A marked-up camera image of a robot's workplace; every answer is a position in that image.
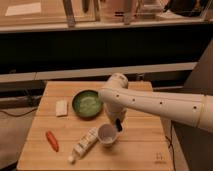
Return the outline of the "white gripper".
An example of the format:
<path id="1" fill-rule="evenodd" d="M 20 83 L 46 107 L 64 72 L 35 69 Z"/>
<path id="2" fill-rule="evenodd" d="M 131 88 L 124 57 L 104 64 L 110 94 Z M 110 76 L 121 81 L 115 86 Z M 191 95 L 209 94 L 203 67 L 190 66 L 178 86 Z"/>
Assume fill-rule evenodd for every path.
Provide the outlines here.
<path id="1" fill-rule="evenodd" d="M 104 108 L 111 124 L 115 125 L 118 132 L 121 132 L 123 128 L 120 122 L 123 122 L 127 109 L 123 106 L 113 103 L 106 103 Z"/>

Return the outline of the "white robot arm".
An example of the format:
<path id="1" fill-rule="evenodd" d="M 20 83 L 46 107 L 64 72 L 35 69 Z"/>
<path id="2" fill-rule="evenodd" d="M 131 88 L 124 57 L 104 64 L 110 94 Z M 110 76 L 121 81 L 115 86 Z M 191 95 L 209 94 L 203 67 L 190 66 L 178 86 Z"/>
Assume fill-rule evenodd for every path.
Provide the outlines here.
<path id="1" fill-rule="evenodd" d="M 213 96 L 137 91 L 128 88 L 128 79 L 114 73 L 98 91 L 110 122 L 122 130 L 128 108 L 164 117 L 213 133 Z"/>

